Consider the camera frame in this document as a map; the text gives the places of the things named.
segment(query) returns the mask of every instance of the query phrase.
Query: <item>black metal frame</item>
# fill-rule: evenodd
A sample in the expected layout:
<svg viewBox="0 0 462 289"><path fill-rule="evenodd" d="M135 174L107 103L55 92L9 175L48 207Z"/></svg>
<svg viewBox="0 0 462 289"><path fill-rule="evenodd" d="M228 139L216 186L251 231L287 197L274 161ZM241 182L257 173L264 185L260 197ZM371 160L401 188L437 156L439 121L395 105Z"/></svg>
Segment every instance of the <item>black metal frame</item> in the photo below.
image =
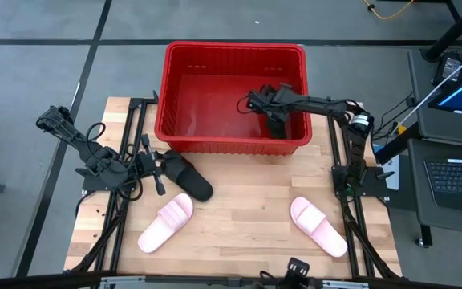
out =
<svg viewBox="0 0 462 289"><path fill-rule="evenodd" d="M128 105L128 114L126 115L126 122L124 124L122 141L120 142L120 157L122 161L124 161L124 158L126 157L126 146L128 145L128 142L129 142L130 131L133 125L133 116L135 114L136 109L140 110L140 114L138 116L138 122L136 124L135 140L133 144L135 146L134 148L135 151L138 151L140 147L140 137L142 136L142 130L144 127L145 112L147 110L147 106L148 104L155 104L155 103L156 103L156 99L141 99L141 98L131 98L130 99L129 105ZM129 195L131 193L131 190L123 191L123 193ZM117 193L115 191L111 191L110 197L108 199L106 214L104 215L103 231L105 231L108 228L111 220L114 218L114 215L115 215L114 213L116 211L118 199L119 197L117 196ZM119 264L120 248L122 246L122 239L124 236L124 227L126 226L126 217L128 215L128 205L129 205L129 201L123 200L121 198L121 210L123 211L122 214L124 215L124 219L118 225L117 231L115 233L115 242L113 246L113 251L111 253L110 271L116 271L117 266ZM99 253L99 256L97 257L95 261L94 271L100 271L103 269L103 261L104 261L105 254L106 254L106 245L104 246L102 251Z"/></svg>
<svg viewBox="0 0 462 289"><path fill-rule="evenodd" d="M452 16L456 17L457 11L455 11L455 13L452 13ZM457 19L456 23L454 23L454 25L452 25L452 27L450 27L447 30L447 32L445 32L445 34L443 34L443 36L441 36L441 38L438 39L438 41L436 41L436 43L434 43L432 47L423 54L423 57L427 61L435 61L461 35L462 35L462 16L459 19Z"/></svg>
<svg viewBox="0 0 462 289"><path fill-rule="evenodd" d="M416 239L415 243L422 248L428 248L432 246L432 234L431 234L431 227L420 225L420 232L422 234L422 238Z"/></svg>
<svg viewBox="0 0 462 289"><path fill-rule="evenodd" d="M138 146L142 127L144 126L144 117L147 103L150 100L144 99L131 99L128 116L126 119L126 124L124 127L123 139L121 141L121 151L126 148L129 138L129 131L132 125L132 115L134 114L135 109L140 108L139 122L136 129L136 142ZM334 121L330 116L327 118L329 132L330 132L330 144L333 153L334 165L340 165L340 155L339 155L339 143L336 137L336 131L334 126ZM347 139L345 132L342 130L343 145L345 148L346 157L350 156L350 143ZM112 204L116 205L116 194L112 192L108 200L108 209L112 212ZM356 222L352 216L351 209L349 207L349 202L347 201L347 196L341 195L338 196L340 200L340 206L342 208L343 216L343 225L346 232L346 242L349 246L348 255L351 266L351 278L348 280L343 279L314 279L311 278L312 282L317 282L318 284L323 285L325 288L334 288L336 286L345 286L345 287L364 287L372 286L374 288L457 288L447 285L431 284L431 283L418 283L412 282L403 277L399 277L393 271L390 270L388 265L381 259L381 257L375 251L375 248L368 242L367 239L367 229L364 222L363 208L361 206L361 200L359 197L353 197L353 202L355 204L356 217L358 221ZM127 201L122 200L121 208L126 204ZM105 218L105 224L107 220L112 220L112 214L107 214ZM119 226L124 228L126 215L123 215L122 221L119 223ZM363 247L363 253L365 258L365 265L367 276L361 276L359 274L359 265L357 262L357 256L355 253L355 243L354 236L359 240ZM0 288L64 288L64 287L86 287L91 286L91 288L97 288L101 285L109 286L114 288L118 280L109 279L111 277L118 277L117 274L117 261L119 258L120 244L122 243L123 234L117 233L115 236L115 246L111 257L111 263L115 266L111 266L109 271L102 270L101 266L96 265L96 268L92 272L86 272L85 270L90 266L87 264L80 264L77 267L83 267L83 270L76 270L69 272L66 271L64 274L57 275L39 275L39 276L29 276L29 277L17 277L17 278L8 278L0 279ZM423 242L428 244L429 239L426 238ZM102 264L104 256L104 249L101 251L98 260L98 264ZM377 267L379 273L382 275L382 278L376 278L373 264ZM212 277L212 276L180 276L180 275L137 275L130 276L128 281L132 282L158 282L158 283L205 283L205 284L221 284L228 287L241 287L255 282L261 282L263 285L278 285L281 281L286 281L285 278L272 278L272 279L261 279L261 278L234 278L234 277Z"/></svg>

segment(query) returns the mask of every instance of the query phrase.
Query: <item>wire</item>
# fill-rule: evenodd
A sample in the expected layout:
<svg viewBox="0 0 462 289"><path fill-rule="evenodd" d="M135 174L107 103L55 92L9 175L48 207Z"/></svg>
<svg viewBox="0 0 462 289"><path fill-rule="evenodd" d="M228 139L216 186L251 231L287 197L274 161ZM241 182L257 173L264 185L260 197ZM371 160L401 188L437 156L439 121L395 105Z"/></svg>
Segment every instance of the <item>wire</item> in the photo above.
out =
<svg viewBox="0 0 462 289"><path fill-rule="evenodd" d="M134 144L126 145L126 154L127 154L127 156L124 158L124 162L128 162L133 157L134 150L135 150L135 145Z"/></svg>
<svg viewBox="0 0 462 289"><path fill-rule="evenodd" d="M406 10L406 8L408 8L414 1L415 0L411 0L408 4L406 4L406 6L402 7L402 9L399 10L399 12L393 14L392 16L383 17L383 16L379 15L377 13L377 11L375 11L375 6L373 4L370 4L367 0L363 0L363 2L365 2L365 4L367 4L368 10L372 11L374 13L374 15L377 16L377 18L379 18L381 20L389 20L389 19L395 18L397 15L401 14L404 10Z"/></svg>
<svg viewBox="0 0 462 289"><path fill-rule="evenodd" d="M240 105L240 103L241 103L244 99L246 99L247 97L249 97L249 95L240 98L240 99L238 100L238 102L237 102L237 112L240 113L240 114L250 114L251 112L254 112L254 110L249 110L248 112L243 112L243 111L241 111L240 108L238 107L238 106Z"/></svg>
<svg viewBox="0 0 462 289"><path fill-rule="evenodd" d="M411 95L412 95L414 92L415 92L414 90L411 91L411 92L409 92L409 95L407 95L405 99L401 100L396 106L394 106L392 109L390 109L389 111L385 112L385 113L383 114L383 116L381 116L381 124L379 125L379 129L377 130L377 132L376 132L374 129L372 129L372 132L374 132L374 135L376 135L378 132L381 131L381 129L384 128L384 127L383 127L384 117L385 117L388 113L393 112L399 105L403 104L404 101L406 101L409 97L411 97Z"/></svg>
<svg viewBox="0 0 462 289"><path fill-rule="evenodd" d="M273 277L272 274L270 274L269 272L267 271L264 271L264 270L261 270L260 271L260 278L261 279L272 279L274 281L274 287L276 289L279 288L279 282L278 282L278 279Z"/></svg>
<svg viewBox="0 0 462 289"><path fill-rule="evenodd" d="M375 131L375 124L372 124L372 132ZM374 133L370 134L370 149L372 150L372 153L374 154L375 158L375 163L378 164L379 162L377 161L377 156L375 155L375 150L374 150Z"/></svg>
<svg viewBox="0 0 462 289"><path fill-rule="evenodd" d="M374 136L373 137L373 140L380 140L380 139L383 139L385 137L394 137L394 136L390 136L390 132L391 130L395 129L397 126L397 123L396 122L393 122L393 124L391 125L391 128L388 129L387 132L383 132L383 135L382 136Z"/></svg>
<svg viewBox="0 0 462 289"><path fill-rule="evenodd" d="M137 177L135 180L136 180L136 182L138 183L138 186L139 186L138 194L137 194L135 197L126 196L120 189L115 189L115 191L117 192L117 194L118 194L123 200L126 200L126 201L136 201L136 200L140 199L140 197L142 197L142 194L144 193L144 185L142 185L142 181L140 181L140 179L139 179L138 177Z"/></svg>
<svg viewBox="0 0 462 289"><path fill-rule="evenodd" d="M351 99L336 100L334 103L341 103L341 102L347 102L347 101L353 103L356 107L361 108L361 106L355 100L351 100Z"/></svg>
<svg viewBox="0 0 462 289"><path fill-rule="evenodd" d="M106 125L105 125L104 123L97 123L97 124L100 124L100 125L103 127L103 129L101 129L101 132L99 132L99 133L97 134L97 136L94 136L94 137L92 137L91 139L89 139L89 138L88 138L88 135L89 135L89 132L91 132L91 130L90 130L90 131L87 133L86 137L85 137L85 138L87 139L87 141L94 141L94 140L97 140L98 138L100 138L100 137L103 135L104 132L106 132Z"/></svg>
<svg viewBox="0 0 462 289"><path fill-rule="evenodd" d="M389 125L393 120L395 120L397 117L399 117L400 115L402 115L403 113L405 113L409 108L411 108L411 107L407 107L407 108L405 108L403 111L399 112L396 116L393 116L393 117L392 117L389 121L387 121L386 124L383 125L379 130L385 128L385 127L386 127L387 125ZM388 132L388 133L393 134L393 132L394 132L399 126L400 126L400 123L399 123L397 126L395 126L395 127L393 128L393 130L390 130L390 132Z"/></svg>
<svg viewBox="0 0 462 289"><path fill-rule="evenodd" d="M422 101L419 102L418 105L416 105L415 109L413 109L411 112L409 112L409 114L406 117L404 117L404 119L402 121L399 122L399 125L397 125L397 128L400 125L402 125L404 123L404 121L406 121L409 118L409 116L411 116L413 113L415 113L418 108L420 108L422 105L424 105L425 101L428 100L429 97L431 97L434 94L434 92L436 92L438 90L438 88L440 88L444 83L447 82L447 80L449 80L451 77L453 77L461 69L462 69L462 65L460 67L458 67L453 73L449 74L447 76L447 78L443 79L443 81L441 81L440 84L438 84L431 92L429 92L429 94L427 96L425 96L425 98L423 98Z"/></svg>
<svg viewBox="0 0 462 289"><path fill-rule="evenodd" d="M381 202L381 204L383 204L386 207L387 210L389 209L388 205L381 197L376 197L376 198Z"/></svg>
<svg viewBox="0 0 462 289"><path fill-rule="evenodd" d="M95 193L95 191L87 191L87 193L85 193L85 195L79 199L78 203L76 204L75 217L78 217L79 206L81 206L83 200L85 200L87 197L90 197L93 193Z"/></svg>

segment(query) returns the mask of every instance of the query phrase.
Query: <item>pink slipper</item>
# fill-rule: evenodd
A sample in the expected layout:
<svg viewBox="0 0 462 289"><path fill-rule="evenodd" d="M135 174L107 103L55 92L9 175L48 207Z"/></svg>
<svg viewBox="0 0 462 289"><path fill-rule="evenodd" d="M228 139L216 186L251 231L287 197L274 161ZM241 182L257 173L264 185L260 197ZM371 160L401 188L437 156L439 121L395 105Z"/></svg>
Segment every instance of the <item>pink slipper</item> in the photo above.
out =
<svg viewBox="0 0 462 289"><path fill-rule="evenodd" d="M160 209L158 217L141 234L138 247L145 253L154 252L188 222L192 213L192 199L186 193L178 194Z"/></svg>
<svg viewBox="0 0 462 289"><path fill-rule="evenodd" d="M330 225L326 215L304 197L297 197L292 202L290 214L295 225L329 255L337 258L347 252L347 243Z"/></svg>

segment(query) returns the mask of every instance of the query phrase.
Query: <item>black cable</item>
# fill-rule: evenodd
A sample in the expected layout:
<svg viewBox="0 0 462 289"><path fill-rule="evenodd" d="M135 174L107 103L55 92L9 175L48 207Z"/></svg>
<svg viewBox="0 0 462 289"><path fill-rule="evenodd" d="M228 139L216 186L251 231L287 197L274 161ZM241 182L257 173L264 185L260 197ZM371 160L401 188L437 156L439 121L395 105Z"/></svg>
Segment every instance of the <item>black cable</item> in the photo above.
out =
<svg viewBox="0 0 462 289"><path fill-rule="evenodd" d="M340 199L340 197L338 197L336 194L334 195L334 197L336 197L336 199L337 199L338 201L342 201L342 200ZM347 203L347 204L350 204L353 200L354 200L354 198L351 197L351 199L348 200L346 203Z"/></svg>
<svg viewBox="0 0 462 289"><path fill-rule="evenodd" d="M238 100L238 102L237 102L237 112L238 112L238 113L240 113L240 114L250 114L251 112L254 112L254 110L249 110L248 112L243 112L243 111L241 111L240 108L238 107L238 106L240 105L240 103L241 103L244 99L246 99L248 96L249 96L249 95L244 96L244 97L242 97L242 98L240 98L240 99Z"/></svg>
<svg viewBox="0 0 462 289"><path fill-rule="evenodd" d="M391 131L383 132L383 135L379 136L374 136L372 139L373 140L382 140L383 138L390 136Z"/></svg>
<svg viewBox="0 0 462 289"><path fill-rule="evenodd" d="M374 150L374 131L375 131L375 124L372 124L372 133L370 134L370 149L372 150L372 153L374 154L375 158L375 163L378 164L379 162L377 161L377 157L375 156L375 150Z"/></svg>
<svg viewBox="0 0 462 289"><path fill-rule="evenodd" d="M83 200L87 197L90 197L93 193L95 193L95 191L87 191L87 193L85 193L85 195L79 199L78 203L76 204L75 217L78 217L79 206L81 206Z"/></svg>
<svg viewBox="0 0 462 289"><path fill-rule="evenodd" d="M87 130L87 134L85 135L85 144L87 145L87 149L88 149L88 152L90 153L91 157L94 157L94 159L95 159L100 165L102 165L104 168L106 168L107 170L109 170L109 171L112 172L112 173L127 173L127 172L129 172L129 170L132 169L132 167L133 167L133 165L134 165L134 163L135 163L136 150L133 150L133 155L132 155L132 159L131 159L131 161L130 161L130 164L129 164L129 166L126 167L126 169L123 170L123 171L117 171L117 170L114 170L114 169L110 168L110 166L109 166L108 164L103 163L103 161L102 161L100 158L98 158L98 157L94 154L94 152L92 152L92 150L91 150L91 148L90 148L90 141L96 140L98 137L100 137L100 136L102 135L102 133L99 133L96 137L93 137L93 138L91 138L91 139L89 138L89 136L90 136L90 133L92 132L92 130L93 130L95 127L99 126L99 125L101 125L101 126L103 127L103 132L104 132L104 131L106 130L106 125L105 125L104 123L102 123L102 122L98 122L98 123L95 123L95 124L91 125L91 126L88 128L88 130Z"/></svg>
<svg viewBox="0 0 462 289"><path fill-rule="evenodd" d="M397 136L396 134L395 135L391 135L391 132L386 132L384 135L382 136L376 136L374 137L374 140L382 140L383 138L390 138L390 137L395 137Z"/></svg>
<svg viewBox="0 0 462 289"><path fill-rule="evenodd" d="M351 100L351 99L344 99L344 100L353 103L358 108L361 108L361 106L355 100Z"/></svg>
<svg viewBox="0 0 462 289"><path fill-rule="evenodd" d="M388 205L386 204L386 202L381 198L381 197L376 197L380 202L381 204L383 204L385 207L386 207L386 210L388 210Z"/></svg>
<svg viewBox="0 0 462 289"><path fill-rule="evenodd" d="M264 271L264 270L261 270L260 271L260 278L261 279L272 279L274 281L274 286L276 289L279 288L279 282L278 282L278 279L273 277L272 274L270 274L269 272L267 271Z"/></svg>
<svg viewBox="0 0 462 289"><path fill-rule="evenodd" d="M403 111L399 112L396 116L393 116L385 125L383 125L380 129L378 129L378 131L381 131L381 129L385 128L387 125L389 125L394 119L396 119L397 117L399 117L401 114L405 113L408 109L410 109L411 107L407 107L405 108Z"/></svg>
<svg viewBox="0 0 462 289"><path fill-rule="evenodd" d="M135 197L128 197L126 196L120 189L115 189L117 194L126 201L136 201L142 197L142 194L144 193L144 185L142 185L142 181L139 178L136 178L136 182L138 183L139 186L139 192Z"/></svg>
<svg viewBox="0 0 462 289"><path fill-rule="evenodd" d="M394 106L392 109L390 109L389 111L385 112L383 114L383 116L381 116L381 124L379 125L379 129L377 130L377 132L375 130L372 129L372 131L374 132L374 135L379 133L381 131L381 129L383 129L383 120L384 120L384 117L390 113L390 112L393 112L399 105L403 104L404 101L406 101L409 97L411 97L411 95L414 93L415 91L411 91L409 92L409 95L406 96L405 99L403 99L402 101L400 101L396 106Z"/></svg>
<svg viewBox="0 0 462 289"><path fill-rule="evenodd" d="M135 150L135 145L134 144L128 144L126 145L126 154L127 156L124 158L124 162L128 162L132 157L133 157L133 152Z"/></svg>
<svg viewBox="0 0 462 289"><path fill-rule="evenodd" d="M386 136L386 141L384 142L384 146L388 145L388 140L390 139L390 136Z"/></svg>

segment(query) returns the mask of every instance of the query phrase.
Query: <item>wooden tabletop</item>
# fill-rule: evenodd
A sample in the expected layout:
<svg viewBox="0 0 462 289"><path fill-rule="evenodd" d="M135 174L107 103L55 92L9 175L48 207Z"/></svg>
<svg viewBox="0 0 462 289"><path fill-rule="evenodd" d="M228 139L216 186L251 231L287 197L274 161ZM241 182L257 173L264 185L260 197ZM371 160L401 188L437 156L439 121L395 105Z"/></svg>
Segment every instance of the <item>wooden tabletop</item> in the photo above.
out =
<svg viewBox="0 0 462 289"><path fill-rule="evenodd" d="M100 144L118 151L129 100L108 98L103 115L107 130L98 139ZM156 105L149 105L143 133L149 135L153 149L164 152L168 145L154 135L155 118ZM212 184L214 194L205 203L194 201L191 220L152 254L139 249L138 237L158 210L182 190L162 177L167 193L158 196L153 179L142 179L144 196L129 206L118 272L257 277L259 271L264 270L282 277L288 260L295 257L310 264L311 276L350 277L347 254L341 258L330 257L290 219L290 203L303 196L323 211L332 226L344 235L342 213L334 197L330 175L333 158L327 120L324 116L312 115L311 121L312 140L292 156L185 153L184 156ZM342 144L340 135L338 133L338 142ZM343 147L340 155L345 161ZM365 159L369 165L375 165L369 146ZM66 269L77 265L99 237L108 196L108 192L96 193L80 206ZM389 267L400 274L386 208L373 197L363 197L362 202L371 243ZM112 245L106 253L105 268L109 267L111 248ZM360 248L356 241L359 268L364 273Z"/></svg>

